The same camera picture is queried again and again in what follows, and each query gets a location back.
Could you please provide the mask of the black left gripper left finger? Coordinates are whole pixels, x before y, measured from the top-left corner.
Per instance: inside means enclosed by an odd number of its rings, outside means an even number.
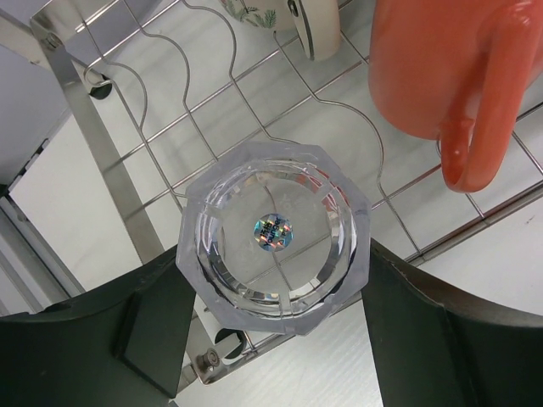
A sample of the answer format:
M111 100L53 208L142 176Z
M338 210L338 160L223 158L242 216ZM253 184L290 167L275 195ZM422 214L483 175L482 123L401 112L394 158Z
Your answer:
M178 393L195 292L170 248L35 313L1 319L3 406L167 406Z

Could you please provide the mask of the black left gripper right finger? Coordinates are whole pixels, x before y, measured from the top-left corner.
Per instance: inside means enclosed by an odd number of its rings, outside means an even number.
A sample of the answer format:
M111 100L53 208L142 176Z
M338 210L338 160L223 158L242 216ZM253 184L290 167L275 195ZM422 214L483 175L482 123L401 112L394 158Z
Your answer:
M540 406L542 318L477 297L372 241L361 291L385 406Z

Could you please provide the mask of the clear glass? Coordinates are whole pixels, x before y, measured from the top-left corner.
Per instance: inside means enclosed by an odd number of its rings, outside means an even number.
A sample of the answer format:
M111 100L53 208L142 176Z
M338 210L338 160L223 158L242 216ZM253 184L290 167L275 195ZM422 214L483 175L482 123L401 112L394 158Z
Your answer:
M368 283L371 205L317 145L244 142L186 200L176 264L226 328L303 336Z

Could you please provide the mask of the orange mug white inside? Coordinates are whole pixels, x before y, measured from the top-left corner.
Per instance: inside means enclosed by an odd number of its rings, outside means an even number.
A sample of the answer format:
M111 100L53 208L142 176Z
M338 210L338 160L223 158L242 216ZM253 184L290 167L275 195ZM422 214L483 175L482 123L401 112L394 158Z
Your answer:
M440 144L445 184L477 192L505 157L542 72L539 1L379 1L368 85L379 113Z

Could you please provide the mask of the floral mug green inside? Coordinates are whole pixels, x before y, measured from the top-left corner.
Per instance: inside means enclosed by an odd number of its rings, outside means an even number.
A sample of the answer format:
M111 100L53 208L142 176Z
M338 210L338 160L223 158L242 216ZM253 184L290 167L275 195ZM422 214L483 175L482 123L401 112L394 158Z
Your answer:
M269 31L295 30L308 59L331 58L340 47L336 0L221 0L236 21Z

